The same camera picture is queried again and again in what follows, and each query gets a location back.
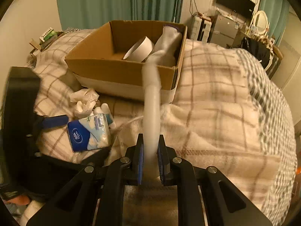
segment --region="cardboard box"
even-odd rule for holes
[[[162,21],[110,21],[73,48],[66,55],[65,61],[82,86],[109,95],[143,101],[143,63],[122,58],[144,36],[156,43],[165,25],[172,25],[183,34],[182,43],[175,52],[177,65],[158,66],[162,86],[161,103],[171,103],[184,56],[187,27],[183,24]]]

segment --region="television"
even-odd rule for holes
[[[216,3],[239,13],[246,19],[252,18],[255,7],[255,3],[251,0],[216,0]]]

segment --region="tissue pack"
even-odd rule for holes
[[[73,152],[109,146],[109,126],[104,114],[96,114],[68,123]]]

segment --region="bed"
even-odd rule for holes
[[[64,57],[92,32],[69,29],[38,55],[34,69],[42,79],[35,104],[38,114],[74,119],[69,94],[82,87]],[[108,103],[118,126],[111,133],[106,160],[110,164],[136,144],[143,103],[106,95],[99,99]],[[198,167],[215,165],[273,225],[282,224],[297,166],[294,128],[285,98],[255,57],[243,49],[187,40],[175,99],[161,107],[161,132],[179,156]],[[74,163],[96,152],[72,152],[66,127],[43,133],[38,146],[46,155]],[[176,198],[176,188],[163,188],[159,182],[127,186],[123,224],[177,225]],[[42,205],[32,201],[20,224],[26,225]]]

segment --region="blue gripper pad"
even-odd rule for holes
[[[161,157],[161,152],[160,152],[160,145],[158,145],[158,151],[157,151],[157,156],[158,156],[158,166],[159,166],[159,174],[160,174],[160,180],[163,182],[164,180],[164,173],[163,173],[163,164],[162,164],[162,157]]]
[[[140,147],[140,153],[139,153],[139,163],[138,163],[138,184],[140,185],[142,182],[142,176],[143,176],[143,143]]]
[[[49,129],[53,127],[64,126],[68,123],[69,118],[67,115],[59,115],[53,117],[45,117],[42,122],[43,129]]]

